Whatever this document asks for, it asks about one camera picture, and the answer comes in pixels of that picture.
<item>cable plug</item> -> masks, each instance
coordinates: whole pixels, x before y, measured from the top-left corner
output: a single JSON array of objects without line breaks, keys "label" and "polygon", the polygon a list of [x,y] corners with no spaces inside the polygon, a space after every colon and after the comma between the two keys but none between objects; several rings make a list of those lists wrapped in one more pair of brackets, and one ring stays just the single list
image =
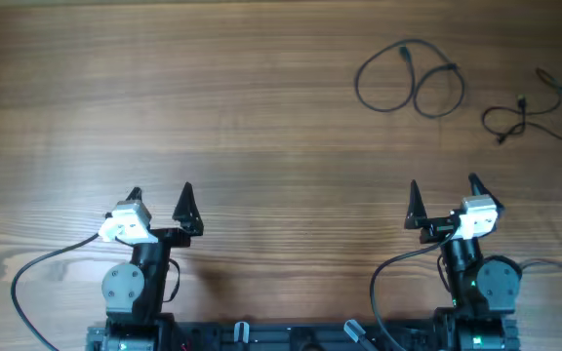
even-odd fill
[{"label": "cable plug", "polygon": [[519,107],[520,111],[522,111],[522,113],[524,113],[524,111],[526,111],[526,96],[525,95],[519,95],[517,96],[517,107]]},{"label": "cable plug", "polygon": [[398,53],[400,54],[402,59],[405,60],[405,62],[411,62],[411,53],[409,52],[409,49],[407,49],[406,46],[401,46],[398,49]]}]

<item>black bracket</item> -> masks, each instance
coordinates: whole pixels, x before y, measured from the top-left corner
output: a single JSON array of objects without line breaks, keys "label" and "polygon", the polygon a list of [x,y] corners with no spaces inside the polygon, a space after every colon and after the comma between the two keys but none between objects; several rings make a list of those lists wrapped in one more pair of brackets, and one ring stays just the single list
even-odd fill
[{"label": "black bracket", "polygon": [[183,186],[180,200],[173,211],[173,220],[178,221],[190,236],[203,235],[205,226],[196,207],[196,202],[194,202],[194,192],[192,191],[192,184],[189,182]]},{"label": "black bracket", "polygon": [[[498,216],[500,217],[504,211],[504,205],[485,187],[478,175],[472,173],[468,178],[472,195],[489,195],[496,203]],[[415,180],[411,181],[411,194],[409,197],[409,209],[405,217],[405,229],[420,229],[420,242],[422,244],[439,243],[447,235],[456,232],[461,225],[459,219],[461,212],[461,209],[455,209],[451,211],[449,216],[428,218],[418,184]]]},{"label": "black bracket", "polygon": [[132,189],[132,192],[127,195],[127,199],[125,201],[132,201],[132,200],[140,200],[142,201],[142,189],[138,186]]}]

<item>wooden table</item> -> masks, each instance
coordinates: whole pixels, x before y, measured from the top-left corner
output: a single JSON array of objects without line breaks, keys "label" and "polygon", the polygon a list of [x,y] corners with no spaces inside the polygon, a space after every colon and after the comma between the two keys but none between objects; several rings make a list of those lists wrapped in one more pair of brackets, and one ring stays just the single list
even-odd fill
[{"label": "wooden table", "polygon": [[[440,46],[468,90],[439,120],[411,106],[368,110],[352,90],[371,54],[407,37]],[[417,70],[439,63],[410,47]],[[369,279],[420,247],[402,229],[416,179],[430,215],[469,194],[477,172],[507,206],[485,254],[562,260],[562,142],[535,130],[497,146],[481,111],[530,108],[562,81],[562,2],[482,0],[96,6],[0,10],[0,349],[37,340],[10,300],[32,258],[95,233],[139,185],[170,225],[190,181],[206,232],[173,250],[180,321],[374,321]],[[438,75],[420,103],[458,93]],[[404,99],[397,53],[366,72],[374,103]],[[562,132],[562,108],[542,118]],[[516,121],[498,116],[493,126]],[[104,321],[100,282],[130,249],[99,241],[29,270],[20,303],[48,339],[80,349]],[[430,253],[383,273],[387,318],[427,317],[450,296]],[[176,275],[169,274],[169,284]],[[562,350],[562,273],[525,275],[516,318],[525,350]]]}]

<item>tangled cable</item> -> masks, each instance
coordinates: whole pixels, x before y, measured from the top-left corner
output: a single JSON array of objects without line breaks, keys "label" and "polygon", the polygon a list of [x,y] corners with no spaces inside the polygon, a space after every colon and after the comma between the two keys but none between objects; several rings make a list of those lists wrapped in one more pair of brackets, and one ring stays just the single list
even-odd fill
[{"label": "tangled cable", "polygon": [[[407,44],[425,45],[428,48],[430,48],[433,52],[435,52],[437,54],[437,56],[439,56],[446,63],[443,64],[443,65],[440,65],[440,66],[436,66],[436,67],[430,69],[428,72],[424,73],[424,75],[421,77],[420,81],[416,85],[416,72],[415,72],[414,65],[413,65],[413,62],[412,62],[412,59],[411,59],[411,53],[409,52],[409,49],[407,49]],[[400,56],[402,57],[402,59],[405,62],[407,62],[407,70],[409,71],[409,75],[411,76],[411,89],[409,91],[409,94],[407,95],[407,98],[405,98],[405,100],[401,104],[399,104],[395,107],[390,107],[390,108],[375,107],[375,106],[371,105],[370,103],[368,103],[361,96],[361,93],[359,92],[359,79],[361,78],[361,74],[366,69],[368,64],[370,64],[370,62],[372,62],[373,60],[375,60],[376,58],[378,58],[380,55],[384,54],[385,52],[387,52],[387,51],[389,51],[393,48],[396,48],[396,47],[399,47]],[[459,96],[459,100],[457,101],[457,103],[455,104],[455,106],[453,108],[451,108],[450,110],[448,110],[446,112],[438,113],[438,114],[430,114],[430,113],[423,112],[418,107],[418,92],[420,91],[420,88],[422,87],[422,85],[426,82],[426,80],[430,76],[432,76],[433,74],[435,74],[437,72],[441,72],[441,71],[452,71],[453,73],[455,73],[457,78],[459,78],[459,81],[461,82],[461,95]],[[410,100],[413,100],[414,108],[416,109],[416,111],[418,111],[418,113],[420,115],[422,115],[426,118],[431,118],[431,119],[443,117],[443,116],[453,112],[454,110],[456,110],[457,107],[459,107],[459,105],[461,105],[461,103],[463,101],[463,97],[465,96],[465,80],[463,79],[463,77],[459,73],[459,67],[457,66],[457,64],[452,62],[448,58],[448,56],[446,56],[446,54],[444,54],[444,52],[441,51],[439,48],[437,48],[435,45],[433,45],[433,44],[431,44],[431,43],[429,43],[425,40],[422,40],[422,39],[401,40],[401,41],[398,41],[398,42],[382,49],[381,51],[377,52],[376,54],[372,55],[372,57],[368,58],[368,60],[365,61],[359,67],[359,69],[357,70],[357,73],[355,74],[354,88],[355,88],[355,94],[357,95],[357,98],[359,99],[359,102],[361,102],[364,106],[370,108],[371,110],[374,110],[374,111],[377,111],[377,112],[393,112],[397,109],[400,109],[400,108],[404,107],[407,103],[409,103]]]},{"label": "tangled cable", "polygon": [[[539,116],[539,115],[543,115],[549,112],[553,112],[554,110],[556,110],[562,103],[562,85],[558,83],[558,81],[556,79],[554,79],[554,77],[552,77],[549,73],[547,73],[546,71],[544,71],[541,68],[537,68],[535,70],[535,72],[537,73],[537,76],[542,80],[542,82],[544,84],[546,84],[548,87],[554,89],[554,91],[557,94],[557,101],[548,109],[542,110],[542,111],[535,111],[535,112],[528,112],[526,110],[526,98],[524,96],[520,96],[517,99],[517,107],[518,109],[513,109],[510,107],[504,107],[504,106],[492,106],[489,107],[488,109],[485,110],[485,112],[483,112],[483,114],[481,115],[481,123],[483,124],[483,127],[485,127],[485,129],[495,135],[496,137],[498,137],[498,144],[502,144],[508,137],[510,136],[521,136],[524,134],[524,131],[526,130],[527,126],[531,126],[531,127],[535,127],[537,129],[540,129],[546,133],[548,133],[549,135],[556,137],[559,140],[562,140],[562,136],[551,131],[550,129],[548,129],[547,127],[544,127],[538,123],[535,122],[530,122],[528,121],[526,118],[530,117],[530,116]],[[496,111],[496,110],[503,110],[503,111],[508,111],[511,113],[515,113],[517,115],[522,116],[522,121],[520,123],[517,123],[515,125],[513,125],[512,127],[510,127],[506,132],[498,132],[496,130],[493,130],[491,128],[489,128],[489,126],[487,126],[487,116],[489,115],[490,112],[492,111]]]}]

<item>wooden surface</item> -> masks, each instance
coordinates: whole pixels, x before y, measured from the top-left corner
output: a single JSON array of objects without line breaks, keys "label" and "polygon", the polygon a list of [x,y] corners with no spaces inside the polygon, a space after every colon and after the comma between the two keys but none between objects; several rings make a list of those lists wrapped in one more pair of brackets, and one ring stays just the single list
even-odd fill
[{"label": "wooden surface", "polygon": [[0,0],[0,8],[36,6],[86,6],[86,5],[133,5],[133,4],[204,4],[204,3],[259,3],[274,0]]},{"label": "wooden surface", "polygon": [[[358,66],[405,37],[462,66],[467,96],[452,115],[383,115],[356,100]],[[420,72],[439,63],[411,50]],[[413,178],[429,214],[444,215],[477,172],[507,205],[484,253],[562,260],[562,142],[529,130],[497,146],[479,122],[518,94],[531,109],[551,103],[538,65],[562,81],[562,2],[0,11],[0,349],[39,347],[13,309],[14,274],[92,235],[135,185],[157,226],[171,223],[183,183],[195,187],[206,232],[173,250],[181,291],[164,306],[180,321],[373,321],[372,272],[420,246],[402,230]],[[392,52],[366,72],[365,94],[393,105],[407,80]],[[435,111],[457,93],[438,75],[420,102]],[[562,108],[542,120],[562,131]],[[386,317],[449,305],[435,258],[383,273]],[[96,242],[42,263],[22,278],[20,303],[57,347],[80,349],[104,321],[104,272],[128,259]],[[562,350],[562,273],[526,275],[517,308],[523,349]]]}]

